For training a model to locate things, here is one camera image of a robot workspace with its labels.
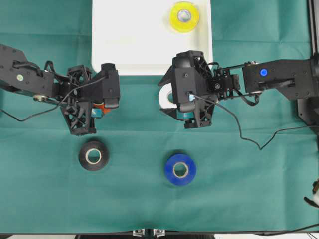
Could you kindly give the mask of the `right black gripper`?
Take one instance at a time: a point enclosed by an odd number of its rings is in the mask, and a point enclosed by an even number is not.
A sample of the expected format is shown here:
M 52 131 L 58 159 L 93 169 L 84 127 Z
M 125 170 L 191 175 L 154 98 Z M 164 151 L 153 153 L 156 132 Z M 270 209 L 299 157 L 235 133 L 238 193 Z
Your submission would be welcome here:
M 214 104 L 217 102 L 217 94 L 214 91 L 214 73 L 212 73 L 210 64 L 207 63 L 211 76 L 208 79 L 208 92 L 202 96 L 190 95 L 189 98 L 195 103 L 195 109 L 191 112 L 180 112 L 178 108 L 161 108 L 160 110 L 174 118 L 184 122 L 185 128 L 201 128 L 210 126 L 212 122 L 212 115 L 214 111 Z M 175 78 L 175 67 L 169 67 L 167 72 L 164 74 L 160 82 L 159 87 L 172 82 Z

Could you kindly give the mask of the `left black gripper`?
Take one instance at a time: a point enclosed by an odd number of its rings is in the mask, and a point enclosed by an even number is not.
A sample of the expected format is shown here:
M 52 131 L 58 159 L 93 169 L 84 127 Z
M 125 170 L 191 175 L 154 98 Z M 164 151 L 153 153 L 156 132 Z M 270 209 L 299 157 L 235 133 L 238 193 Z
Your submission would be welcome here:
M 95 134 L 94 119 L 103 117 L 100 108 L 93 108 L 96 81 L 84 65 L 71 67 L 59 84 L 61 112 L 72 135 Z

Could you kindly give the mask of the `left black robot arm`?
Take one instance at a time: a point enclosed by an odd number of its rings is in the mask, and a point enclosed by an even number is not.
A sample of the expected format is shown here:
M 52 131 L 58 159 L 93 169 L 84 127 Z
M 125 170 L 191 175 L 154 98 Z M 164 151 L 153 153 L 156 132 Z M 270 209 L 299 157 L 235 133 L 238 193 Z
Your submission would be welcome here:
M 91 78 L 84 65 L 71 67 L 66 75 L 56 73 L 52 61 L 44 69 L 27 60 L 18 49 L 0 46 L 0 87 L 8 92 L 32 97 L 35 101 L 60 108 L 72 135 L 95 134 L 93 100 L 84 99 L 90 86 L 101 79 Z

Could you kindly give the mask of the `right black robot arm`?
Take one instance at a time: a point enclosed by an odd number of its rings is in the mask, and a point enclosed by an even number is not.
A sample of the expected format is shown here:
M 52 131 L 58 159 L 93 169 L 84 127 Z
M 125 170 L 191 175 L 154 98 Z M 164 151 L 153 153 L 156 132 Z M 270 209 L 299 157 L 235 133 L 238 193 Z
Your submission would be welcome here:
M 206 127 L 211 125 L 215 103 L 240 97 L 255 106 L 263 91 L 276 89 L 288 100 L 297 100 L 299 117 L 306 125 L 318 125 L 318 54 L 307 60 L 247 62 L 237 67 L 242 69 L 244 94 L 239 76 L 230 72 L 233 67 L 207 63 L 201 51 L 178 53 L 158 84 L 172 89 L 172 106 L 162 106 L 161 111 L 183 121 L 185 128 Z

